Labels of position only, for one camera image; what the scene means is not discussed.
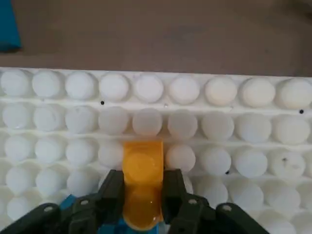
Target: yellow object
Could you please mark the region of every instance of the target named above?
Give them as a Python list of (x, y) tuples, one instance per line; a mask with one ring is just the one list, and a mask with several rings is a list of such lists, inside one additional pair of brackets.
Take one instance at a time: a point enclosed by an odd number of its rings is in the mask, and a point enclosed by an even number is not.
[(162, 219), (163, 144), (161, 141), (125, 142), (123, 152), (123, 218), (135, 230), (150, 230)]

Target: teal object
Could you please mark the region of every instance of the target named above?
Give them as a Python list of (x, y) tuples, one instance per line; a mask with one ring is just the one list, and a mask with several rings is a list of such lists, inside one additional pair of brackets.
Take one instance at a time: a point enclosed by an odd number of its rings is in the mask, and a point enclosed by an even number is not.
[(20, 48), (20, 37), (10, 0), (0, 0), (0, 51)]
[[(61, 204), (60, 208), (66, 209), (70, 207), (75, 202), (75, 197), (72, 195), (69, 195)], [(97, 234), (158, 234), (159, 226), (156, 225), (153, 227), (153, 229), (146, 231), (146, 232), (138, 232), (130, 227), (123, 221), (123, 219), (120, 219), (117, 225), (103, 225), (100, 227), (97, 231)]]

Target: screw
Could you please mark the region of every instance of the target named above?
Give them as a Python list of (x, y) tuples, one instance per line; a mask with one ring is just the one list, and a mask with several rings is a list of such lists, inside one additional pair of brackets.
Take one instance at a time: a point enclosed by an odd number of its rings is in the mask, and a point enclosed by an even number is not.
[(197, 204), (197, 201), (196, 201), (195, 199), (190, 199), (190, 200), (189, 200), (189, 203), (190, 203), (191, 205), (196, 205), (196, 204)]
[(47, 206), (47, 207), (45, 207), (45, 208), (43, 209), (44, 212), (49, 212), (49, 211), (51, 211), (51, 210), (53, 210), (53, 207), (52, 207), (52, 206)]
[(88, 204), (88, 203), (89, 203), (88, 200), (82, 200), (82, 201), (80, 202), (80, 205), (86, 205), (86, 204)]
[(229, 205), (222, 206), (222, 209), (225, 211), (231, 211), (232, 210), (232, 208)]

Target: blue object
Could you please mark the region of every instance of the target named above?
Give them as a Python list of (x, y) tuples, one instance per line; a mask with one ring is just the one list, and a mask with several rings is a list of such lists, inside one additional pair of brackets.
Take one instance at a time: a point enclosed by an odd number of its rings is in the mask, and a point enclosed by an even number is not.
[[(61, 204), (60, 208), (66, 209), (70, 207), (74, 201), (75, 197), (72, 195), (69, 195)], [(120, 219), (117, 225), (103, 225), (100, 227), (97, 231), (97, 234), (158, 234), (158, 225), (156, 225), (153, 229), (146, 231), (146, 232), (138, 232), (130, 227), (127, 226), (127, 224), (123, 221), (123, 219)]]
[(20, 48), (20, 37), (10, 0), (0, 0), (0, 51)]

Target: yellow block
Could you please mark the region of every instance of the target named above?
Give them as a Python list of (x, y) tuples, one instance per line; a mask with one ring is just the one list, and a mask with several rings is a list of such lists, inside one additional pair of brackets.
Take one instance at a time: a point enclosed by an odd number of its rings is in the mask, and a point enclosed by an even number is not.
[(135, 230), (150, 230), (161, 220), (162, 141), (125, 142), (123, 151), (123, 218)]

